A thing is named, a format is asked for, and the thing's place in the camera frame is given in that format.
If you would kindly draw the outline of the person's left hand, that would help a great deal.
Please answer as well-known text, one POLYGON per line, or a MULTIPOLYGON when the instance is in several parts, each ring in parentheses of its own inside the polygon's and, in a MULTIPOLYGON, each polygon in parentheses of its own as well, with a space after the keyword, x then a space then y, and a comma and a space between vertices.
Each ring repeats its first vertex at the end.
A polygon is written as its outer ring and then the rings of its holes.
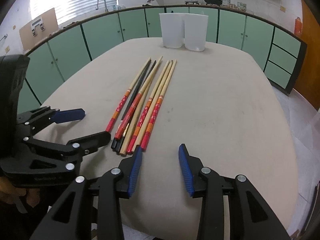
POLYGON ((40 190, 17 188, 7 178, 1 177, 1 201, 15 204, 20 213, 27 213, 20 197, 26 197, 26 203, 35 207, 40 202, 40 190))

